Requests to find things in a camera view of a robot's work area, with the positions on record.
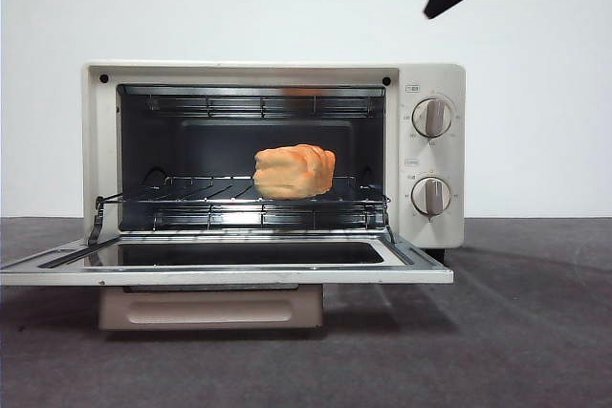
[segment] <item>baked bread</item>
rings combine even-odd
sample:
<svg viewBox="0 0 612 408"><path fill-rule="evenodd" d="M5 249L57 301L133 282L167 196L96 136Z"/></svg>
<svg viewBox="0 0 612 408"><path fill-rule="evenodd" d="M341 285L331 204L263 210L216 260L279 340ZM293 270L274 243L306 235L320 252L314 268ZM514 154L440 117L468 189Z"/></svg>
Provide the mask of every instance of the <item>baked bread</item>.
<svg viewBox="0 0 612 408"><path fill-rule="evenodd" d="M316 145L269 148L255 155L255 188L264 198L300 199L332 187L336 155Z"/></svg>

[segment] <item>open oven door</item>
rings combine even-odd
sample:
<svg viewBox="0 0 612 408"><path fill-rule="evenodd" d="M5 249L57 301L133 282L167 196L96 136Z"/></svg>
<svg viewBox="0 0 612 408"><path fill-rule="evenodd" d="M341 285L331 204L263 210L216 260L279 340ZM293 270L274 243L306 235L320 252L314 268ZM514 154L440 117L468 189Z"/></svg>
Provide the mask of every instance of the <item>open oven door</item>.
<svg viewBox="0 0 612 408"><path fill-rule="evenodd" d="M452 283L452 270L388 233L125 235L74 241L0 270L2 285L244 286Z"/></svg>

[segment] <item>oven foot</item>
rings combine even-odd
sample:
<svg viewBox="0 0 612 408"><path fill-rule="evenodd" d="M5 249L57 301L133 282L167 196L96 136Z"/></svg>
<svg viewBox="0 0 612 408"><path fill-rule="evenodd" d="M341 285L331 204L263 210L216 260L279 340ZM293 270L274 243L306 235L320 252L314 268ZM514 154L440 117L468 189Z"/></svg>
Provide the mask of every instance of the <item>oven foot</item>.
<svg viewBox="0 0 612 408"><path fill-rule="evenodd" d="M322 323L322 285L224 291L100 289L102 330L305 329Z"/></svg>
<svg viewBox="0 0 612 408"><path fill-rule="evenodd" d="M424 248L424 251L427 255L429 255L434 260L444 264L444 248Z"/></svg>

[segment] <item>control knob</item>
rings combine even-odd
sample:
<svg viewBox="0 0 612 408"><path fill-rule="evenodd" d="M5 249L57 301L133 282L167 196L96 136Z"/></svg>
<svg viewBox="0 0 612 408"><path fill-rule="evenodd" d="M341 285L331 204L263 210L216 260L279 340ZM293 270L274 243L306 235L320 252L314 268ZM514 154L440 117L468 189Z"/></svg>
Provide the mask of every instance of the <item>control knob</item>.
<svg viewBox="0 0 612 408"><path fill-rule="evenodd" d="M441 179L425 177L412 187L412 204L429 219L443 213L450 204L450 188Z"/></svg>
<svg viewBox="0 0 612 408"><path fill-rule="evenodd" d="M445 100L429 97L419 102L412 111L412 124L421 136L438 138L449 129L451 115Z"/></svg>

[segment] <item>toaster oven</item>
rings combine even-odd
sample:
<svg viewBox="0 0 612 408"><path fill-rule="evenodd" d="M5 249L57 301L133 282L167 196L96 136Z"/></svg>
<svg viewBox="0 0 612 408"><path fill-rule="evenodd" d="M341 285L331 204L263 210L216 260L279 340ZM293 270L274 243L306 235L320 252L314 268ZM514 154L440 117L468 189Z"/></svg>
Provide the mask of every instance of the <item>toaster oven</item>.
<svg viewBox="0 0 612 408"><path fill-rule="evenodd" d="M103 329L313 327L322 285L451 283L465 72L450 64L112 61L83 70L83 239L4 285L98 286ZM332 188L266 199L254 154L332 150Z"/></svg>

